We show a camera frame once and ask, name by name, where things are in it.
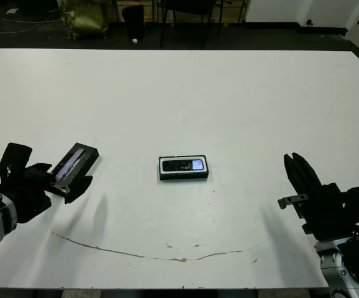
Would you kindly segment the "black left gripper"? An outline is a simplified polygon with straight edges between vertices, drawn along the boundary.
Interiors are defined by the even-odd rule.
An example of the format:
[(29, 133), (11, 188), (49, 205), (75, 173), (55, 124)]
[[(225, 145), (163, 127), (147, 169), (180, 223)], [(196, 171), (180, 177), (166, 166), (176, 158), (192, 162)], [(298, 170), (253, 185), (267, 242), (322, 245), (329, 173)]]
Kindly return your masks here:
[(83, 176), (73, 181), (67, 189), (59, 189), (49, 169), (51, 164), (0, 163), (0, 196), (4, 208), (2, 219), (7, 224), (24, 224), (51, 207), (47, 192), (64, 198), (71, 204), (82, 196), (93, 181), (92, 176)]

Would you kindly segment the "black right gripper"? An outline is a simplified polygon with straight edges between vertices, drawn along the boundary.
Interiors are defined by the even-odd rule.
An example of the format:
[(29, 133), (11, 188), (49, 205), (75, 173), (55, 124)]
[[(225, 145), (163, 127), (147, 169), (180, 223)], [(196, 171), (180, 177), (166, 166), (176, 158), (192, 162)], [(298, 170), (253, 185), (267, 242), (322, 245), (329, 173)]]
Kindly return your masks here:
[(305, 220), (304, 233), (322, 242), (357, 233), (356, 215), (345, 210), (345, 194), (335, 183), (323, 184), (307, 160), (297, 153), (284, 155), (284, 167), (295, 196), (278, 200), (279, 207), (291, 205)]

